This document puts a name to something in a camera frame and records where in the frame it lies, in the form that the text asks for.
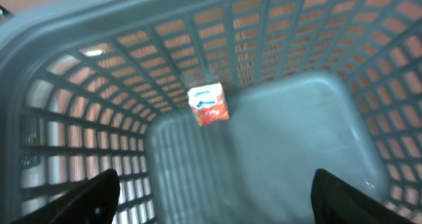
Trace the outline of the small orange white box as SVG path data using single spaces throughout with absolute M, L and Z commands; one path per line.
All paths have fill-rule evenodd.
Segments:
M 189 107 L 200 126 L 229 119 L 229 110 L 221 83 L 191 88 L 187 95 Z

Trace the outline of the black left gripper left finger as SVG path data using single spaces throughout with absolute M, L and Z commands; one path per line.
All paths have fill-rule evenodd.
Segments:
M 13 224 L 111 224 L 120 195 L 115 169 L 108 169 Z

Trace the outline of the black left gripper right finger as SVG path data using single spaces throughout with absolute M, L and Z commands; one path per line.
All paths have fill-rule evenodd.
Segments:
M 412 224 L 325 169 L 317 169 L 311 188 L 316 224 Z

